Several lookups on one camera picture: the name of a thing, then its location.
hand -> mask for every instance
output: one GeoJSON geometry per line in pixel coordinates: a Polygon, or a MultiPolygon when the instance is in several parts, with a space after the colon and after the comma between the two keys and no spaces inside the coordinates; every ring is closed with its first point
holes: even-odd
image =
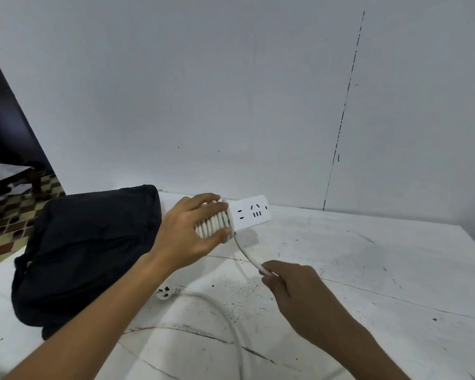
{"type": "Polygon", "coordinates": [[[264,276],[279,311],[301,337],[335,356],[352,344],[361,325],[308,265],[272,260],[262,265],[279,277],[264,276]]]}
{"type": "Polygon", "coordinates": [[[220,200],[220,196],[203,193],[193,198],[184,197],[179,200],[162,219],[150,251],[152,257],[167,264],[174,272],[193,264],[224,241],[230,233],[230,228],[222,228],[207,239],[201,239],[194,229],[196,223],[228,208],[227,203],[214,203],[201,207],[202,204],[213,200],[220,200]]]}

black bag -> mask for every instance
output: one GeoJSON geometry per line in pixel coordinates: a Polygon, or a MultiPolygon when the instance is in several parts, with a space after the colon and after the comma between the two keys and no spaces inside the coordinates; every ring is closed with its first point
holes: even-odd
{"type": "Polygon", "coordinates": [[[153,185],[49,201],[14,260],[17,318],[49,338],[151,249],[161,221],[153,185]]]}

person's right arm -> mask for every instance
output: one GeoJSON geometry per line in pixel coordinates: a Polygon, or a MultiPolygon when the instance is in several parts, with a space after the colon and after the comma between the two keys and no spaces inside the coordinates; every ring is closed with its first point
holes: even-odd
{"type": "Polygon", "coordinates": [[[272,260],[264,276],[279,311],[303,338],[326,351],[357,380],[409,380],[308,265],[272,260]]]}

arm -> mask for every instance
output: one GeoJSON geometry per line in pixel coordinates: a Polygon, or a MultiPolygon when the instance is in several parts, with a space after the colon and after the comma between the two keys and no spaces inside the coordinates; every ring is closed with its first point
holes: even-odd
{"type": "Polygon", "coordinates": [[[164,217],[150,252],[4,379],[93,379],[134,316],[171,273],[208,254],[229,234],[200,239],[194,225],[227,209],[212,194],[182,198],[164,217]]]}
{"type": "Polygon", "coordinates": [[[262,281],[294,330],[334,357],[355,379],[409,380],[312,267],[275,260],[263,266],[279,276],[264,276],[262,281]]]}

black vertical line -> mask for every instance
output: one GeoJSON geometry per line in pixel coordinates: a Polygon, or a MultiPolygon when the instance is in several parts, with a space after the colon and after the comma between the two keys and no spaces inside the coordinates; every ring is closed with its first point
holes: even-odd
{"type": "Polygon", "coordinates": [[[333,162],[331,164],[331,171],[329,172],[329,180],[327,181],[326,197],[324,198],[324,206],[322,207],[322,210],[325,210],[326,208],[327,194],[329,193],[329,184],[331,183],[331,175],[332,175],[332,170],[334,167],[334,160],[336,159],[336,150],[338,149],[339,135],[341,134],[341,127],[343,125],[343,117],[345,115],[346,101],[348,100],[348,92],[350,91],[350,83],[352,82],[352,73],[354,73],[355,58],[357,57],[357,47],[359,46],[359,41],[361,39],[361,31],[362,31],[363,22],[364,22],[364,13],[366,13],[366,11],[363,11],[363,16],[361,18],[361,27],[359,28],[359,35],[357,36],[357,43],[355,44],[354,60],[352,62],[352,69],[350,70],[350,79],[348,80],[348,88],[346,89],[345,103],[343,104],[343,113],[341,114],[341,122],[339,123],[338,138],[336,139],[336,146],[334,147],[333,162]]]}

